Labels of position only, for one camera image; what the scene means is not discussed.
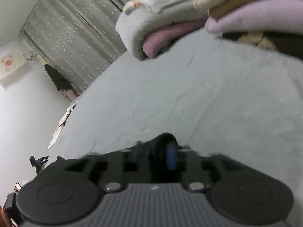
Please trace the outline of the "black garment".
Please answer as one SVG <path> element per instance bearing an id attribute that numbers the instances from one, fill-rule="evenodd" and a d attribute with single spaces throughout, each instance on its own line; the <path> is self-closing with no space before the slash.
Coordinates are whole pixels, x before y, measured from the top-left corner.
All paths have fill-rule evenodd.
<path id="1" fill-rule="evenodd" d="M 152 140 L 137 143 L 134 160 L 146 162 L 151 171 L 174 171 L 177 169 L 178 151 L 182 149 L 173 134 L 162 133 Z"/>

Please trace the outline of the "lilac folded garment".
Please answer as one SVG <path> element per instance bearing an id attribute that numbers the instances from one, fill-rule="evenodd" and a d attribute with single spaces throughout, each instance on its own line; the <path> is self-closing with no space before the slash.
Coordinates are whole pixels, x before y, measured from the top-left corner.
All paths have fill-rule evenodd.
<path id="1" fill-rule="evenodd" d="M 259 0 L 205 24 L 209 33 L 276 31 L 302 34 L 302 0 Z"/>

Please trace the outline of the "floral patterned cloth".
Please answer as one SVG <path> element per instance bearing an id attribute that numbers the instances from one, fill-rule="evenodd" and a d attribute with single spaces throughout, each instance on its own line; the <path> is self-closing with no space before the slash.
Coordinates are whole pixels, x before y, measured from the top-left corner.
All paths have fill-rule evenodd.
<path id="1" fill-rule="evenodd" d="M 133 10 L 135 10 L 138 6 L 141 5 L 139 0 L 129 0 L 123 7 L 123 12 L 125 14 L 130 14 Z"/>

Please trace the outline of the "grey folded duvet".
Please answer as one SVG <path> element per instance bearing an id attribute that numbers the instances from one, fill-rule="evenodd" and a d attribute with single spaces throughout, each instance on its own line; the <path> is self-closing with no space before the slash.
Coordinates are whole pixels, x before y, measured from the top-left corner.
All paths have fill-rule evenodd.
<path id="1" fill-rule="evenodd" d="M 168 25 L 195 21 L 207 17 L 207 12 L 199 12 L 193 7 L 193 1 L 184 1 L 162 10 L 149 12 L 144 5 L 138 6 L 129 15 L 121 13 L 116 22 L 116 31 L 125 47 L 136 59 L 147 58 L 142 45 L 152 32 Z"/>

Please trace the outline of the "open book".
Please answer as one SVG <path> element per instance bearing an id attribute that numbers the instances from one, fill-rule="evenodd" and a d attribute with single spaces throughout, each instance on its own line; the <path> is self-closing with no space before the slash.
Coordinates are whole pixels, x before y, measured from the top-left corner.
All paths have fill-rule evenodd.
<path id="1" fill-rule="evenodd" d="M 52 140 L 49 143 L 49 146 L 47 147 L 47 150 L 49 150 L 58 140 L 58 137 L 60 136 L 60 133 L 62 132 L 63 128 L 65 127 L 65 123 L 67 122 L 68 117 L 71 115 L 72 111 L 76 107 L 78 101 L 73 103 L 70 107 L 67 108 L 66 112 L 62 116 L 62 118 L 58 122 L 58 126 L 55 130 L 55 132 L 52 135 Z"/>

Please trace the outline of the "grey star curtain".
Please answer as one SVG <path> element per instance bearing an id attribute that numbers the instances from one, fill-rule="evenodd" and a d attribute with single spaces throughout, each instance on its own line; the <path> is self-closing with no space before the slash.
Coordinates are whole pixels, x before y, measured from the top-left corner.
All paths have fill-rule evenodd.
<path id="1" fill-rule="evenodd" d="M 126 48 L 115 30 L 128 0 L 39 0 L 21 34 L 79 91 Z"/>

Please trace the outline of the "dark hanging clothes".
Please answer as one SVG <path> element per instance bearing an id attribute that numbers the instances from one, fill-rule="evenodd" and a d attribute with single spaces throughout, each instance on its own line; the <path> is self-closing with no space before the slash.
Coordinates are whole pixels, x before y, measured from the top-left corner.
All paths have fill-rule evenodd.
<path id="1" fill-rule="evenodd" d="M 56 68 L 49 64 L 45 64 L 44 68 L 58 91 L 72 89 L 71 83 Z"/>

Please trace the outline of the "pink blanket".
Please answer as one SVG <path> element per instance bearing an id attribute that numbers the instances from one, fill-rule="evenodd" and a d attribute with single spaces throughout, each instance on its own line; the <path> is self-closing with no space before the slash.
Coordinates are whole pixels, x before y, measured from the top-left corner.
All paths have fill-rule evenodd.
<path id="1" fill-rule="evenodd" d="M 157 29 L 147 36 L 143 42 L 142 50 L 148 58 L 156 58 L 164 52 L 173 41 L 203 28 L 206 20 L 207 17 L 202 17 L 198 20 L 175 23 Z"/>

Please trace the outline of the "grey bed sheet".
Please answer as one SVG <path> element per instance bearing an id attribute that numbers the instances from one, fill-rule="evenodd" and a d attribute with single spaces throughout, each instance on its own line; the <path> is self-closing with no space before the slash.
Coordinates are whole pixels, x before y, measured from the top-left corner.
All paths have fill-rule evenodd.
<path id="1" fill-rule="evenodd" d="M 156 59 L 124 53 L 80 96 L 49 160 L 131 147 L 169 132 L 287 184 L 302 226 L 302 61 L 199 30 Z"/>

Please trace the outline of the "cream plush toy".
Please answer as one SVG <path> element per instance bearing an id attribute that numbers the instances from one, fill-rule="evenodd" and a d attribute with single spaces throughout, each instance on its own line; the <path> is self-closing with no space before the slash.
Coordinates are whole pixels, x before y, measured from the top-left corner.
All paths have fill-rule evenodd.
<path id="1" fill-rule="evenodd" d="M 264 36 L 262 32 L 248 32 L 247 34 L 240 36 L 238 41 L 266 50 L 278 51 L 275 44 L 268 37 Z"/>

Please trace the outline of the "white wall poster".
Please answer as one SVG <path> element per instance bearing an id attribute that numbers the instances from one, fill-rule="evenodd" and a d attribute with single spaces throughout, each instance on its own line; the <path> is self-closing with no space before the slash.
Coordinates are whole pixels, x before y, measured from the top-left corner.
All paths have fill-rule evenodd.
<path id="1" fill-rule="evenodd" d="M 12 75 L 28 61 L 19 50 L 13 50 L 0 60 L 0 80 Z"/>

